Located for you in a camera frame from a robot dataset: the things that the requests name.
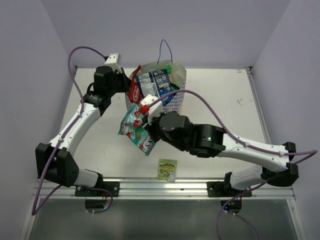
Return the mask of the Fox's candy packet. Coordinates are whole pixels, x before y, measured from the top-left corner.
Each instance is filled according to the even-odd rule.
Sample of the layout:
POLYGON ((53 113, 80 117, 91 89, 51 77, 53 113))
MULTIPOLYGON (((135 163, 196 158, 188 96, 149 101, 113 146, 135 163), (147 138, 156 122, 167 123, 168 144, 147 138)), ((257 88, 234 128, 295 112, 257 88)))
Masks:
POLYGON ((127 136, 136 147, 148 156, 156 143, 143 128, 143 116, 139 105, 133 103, 120 123, 118 135, 127 136))

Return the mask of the blue snack packet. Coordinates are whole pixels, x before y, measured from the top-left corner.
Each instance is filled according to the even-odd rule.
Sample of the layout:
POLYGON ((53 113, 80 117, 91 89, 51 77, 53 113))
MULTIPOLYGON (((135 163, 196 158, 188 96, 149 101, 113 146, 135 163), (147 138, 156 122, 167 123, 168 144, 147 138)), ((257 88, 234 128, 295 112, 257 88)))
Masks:
POLYGON ((171 71, 167 68, 139 74, 135 80, 143 97, 152 95, 157 98, 174 91, 171 84, 171 71))

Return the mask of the checkered paper bag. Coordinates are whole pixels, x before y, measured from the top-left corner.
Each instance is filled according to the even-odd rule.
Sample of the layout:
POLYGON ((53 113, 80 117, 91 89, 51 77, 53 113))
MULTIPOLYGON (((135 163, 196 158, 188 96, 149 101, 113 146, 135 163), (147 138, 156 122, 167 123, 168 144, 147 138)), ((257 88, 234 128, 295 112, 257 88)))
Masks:
POLYGON ((130 90, 125 93, 126 109, 139 104, 147 95, 160 98, 170 92, 184 89, 187 71, 179 63, 170 60, 139 65, 130 77, 130 90))

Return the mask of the green Chuba cassava chips bag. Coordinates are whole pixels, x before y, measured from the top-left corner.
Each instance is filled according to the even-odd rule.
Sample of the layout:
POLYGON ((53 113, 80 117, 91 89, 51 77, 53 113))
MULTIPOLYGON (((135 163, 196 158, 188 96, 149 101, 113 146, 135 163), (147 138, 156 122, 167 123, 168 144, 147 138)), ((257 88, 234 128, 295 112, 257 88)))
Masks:
POLYGON ((170 65, 167 65, 167 66, 166 66, 166 70, 167 70, 167 73, 168 73, 168 74, 171 74, 172 68, 171 68, 170 65))

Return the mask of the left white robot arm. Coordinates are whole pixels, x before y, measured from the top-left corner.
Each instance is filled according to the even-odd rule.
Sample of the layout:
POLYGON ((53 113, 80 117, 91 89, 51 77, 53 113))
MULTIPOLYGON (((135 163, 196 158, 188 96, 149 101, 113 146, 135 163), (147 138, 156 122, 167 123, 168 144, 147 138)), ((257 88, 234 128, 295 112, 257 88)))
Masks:
POLYGON ((49 143, 35 149, 38 177, 64 187, 86 186, 92 196, 103 193, 102 175, 79 168, 74 155, 83 137, 111 105, 111 98, 129 91, 131 80, 122 67, 96 68, 80 105, 63 130, 49 143))

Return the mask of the green Real chips bag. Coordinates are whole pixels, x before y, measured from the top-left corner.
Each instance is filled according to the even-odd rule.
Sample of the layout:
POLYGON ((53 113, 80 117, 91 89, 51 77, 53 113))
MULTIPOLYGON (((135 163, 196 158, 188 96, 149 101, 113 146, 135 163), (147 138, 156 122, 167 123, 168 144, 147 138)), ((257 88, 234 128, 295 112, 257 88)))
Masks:
POLYGON ((180 89, 177 85, 175 85, 173 83, 171 83, 171 88, 172 88, 173 91, 177 91, 177 90, 180 89))

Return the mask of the red Chuba chips bag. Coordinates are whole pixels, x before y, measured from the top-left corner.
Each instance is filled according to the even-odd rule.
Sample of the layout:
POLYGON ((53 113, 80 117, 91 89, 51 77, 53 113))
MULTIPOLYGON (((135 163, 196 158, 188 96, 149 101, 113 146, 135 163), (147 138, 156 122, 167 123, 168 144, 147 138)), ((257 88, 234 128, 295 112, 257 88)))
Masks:
POLYGON ((138 83, 136 82, 136 76, 141 73, 142 73, 142 69, 141 69, 141 66, 139 65, 129 76, 129 78, 131 79, 131 84, 130 84, 130 89, 128 93, 128 98, 131 103, 139 104, 143 98, 141 89, 138 83))

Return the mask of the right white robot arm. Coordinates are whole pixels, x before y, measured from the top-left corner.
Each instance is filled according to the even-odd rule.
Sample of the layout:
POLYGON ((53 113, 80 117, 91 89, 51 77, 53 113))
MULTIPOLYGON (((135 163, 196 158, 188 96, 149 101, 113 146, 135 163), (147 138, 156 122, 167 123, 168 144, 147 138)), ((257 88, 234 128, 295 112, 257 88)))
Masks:
POLYGON ((242 138, 233 139, 221 127, 194 124, 187 116, 174 111, 147 120, 143 127, 155 142, 162 140, 198 158, 232 158, 252 163, 252 167, 228 172, 223 181, 213 184, 212 188, 220 196, 232 197, 264 183, 290 187, 299 178, 298 166, 291 163, 289 155, 296 150, 292 142, 284 145, 258 143, 262 148, 258 151, 249 147, 247 139, 242 143, 242 138))

